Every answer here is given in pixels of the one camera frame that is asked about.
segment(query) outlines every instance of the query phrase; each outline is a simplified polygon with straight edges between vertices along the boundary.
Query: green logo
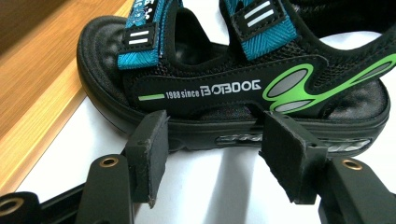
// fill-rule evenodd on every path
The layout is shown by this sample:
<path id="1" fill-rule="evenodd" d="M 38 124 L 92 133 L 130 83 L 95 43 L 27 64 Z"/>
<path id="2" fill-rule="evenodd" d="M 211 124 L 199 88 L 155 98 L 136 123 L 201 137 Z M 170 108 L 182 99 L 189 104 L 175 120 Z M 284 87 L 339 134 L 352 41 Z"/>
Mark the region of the green logo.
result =
<path id="1" fill-rule="evenodd" d="M 396 54 L 391 54 L 364 69 L 347 82 L 318 95 L 309 94 L 304 89 L 306 81 L 314 71 L 314 66 L 309 63 L 300 64 L 274 79 L 262 93 L 262 98 L 266 101 L 274 101 L 270 106 L 270 110 L 284 114 L 304 110 L 334 96 L 340 91 L 344 91 L 364 80 L 390 70 L 395 64 Z"/>

